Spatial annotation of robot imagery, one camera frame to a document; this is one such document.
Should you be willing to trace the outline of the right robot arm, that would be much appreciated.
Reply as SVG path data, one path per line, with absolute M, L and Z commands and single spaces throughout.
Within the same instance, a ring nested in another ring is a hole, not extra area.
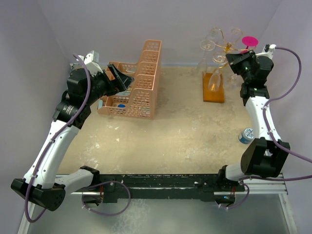
M 267 103 L 270 96 L 265 83 L 274 66 L 272 58 L 250 50 L 243 54 L 227 54 L 226 59 L 234 74 L 243 78 L 240 96 L 251 119 L 253 141 L 239 163 L 225 165 L 219 170 L 216 183 L 223 191 L 245 177 L 278 177 L 290 149 L 289 143 L 283 142 L 277 133 Z

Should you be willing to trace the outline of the clear flute wine glass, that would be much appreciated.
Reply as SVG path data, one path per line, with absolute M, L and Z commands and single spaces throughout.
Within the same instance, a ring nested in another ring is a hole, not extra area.
M 221 69 L 227 64 L 226 53 L 216 52 L 213 55 L 213 62 L 217 65 L 217 68 L 212 73 L 208 88 L 212 92 L 217 92 L 221 84 Z

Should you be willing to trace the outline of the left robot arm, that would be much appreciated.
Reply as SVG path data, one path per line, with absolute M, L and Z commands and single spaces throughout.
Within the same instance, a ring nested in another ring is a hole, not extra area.
M 84 68 L 73 69 L 67 79 L 67 90 L 57 105 L 47 139 L 30 170 L 23 178 L 16 178 L 11 189 L 46 210 L 55 211 L 65 196 L 82 188 L 95 191 L 100 187 L 99 171 L 80 167 L 63 179 L 56 174 L 72 140 L 91 114 L 91 105 L 103 96 L 126 91 L 134 78 L 108 66 L 113 78 L 102 70 L 91 74 Z

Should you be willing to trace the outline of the clear round wine glass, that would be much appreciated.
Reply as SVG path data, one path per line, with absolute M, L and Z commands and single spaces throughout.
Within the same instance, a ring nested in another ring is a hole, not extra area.
M 230 73 L 228 76 L 228 84 L 231 85 L 232 87 L 236 87 L 240 84 L 239 76 L 236 73 L 234 73 L 232 69 L 230 70 Z

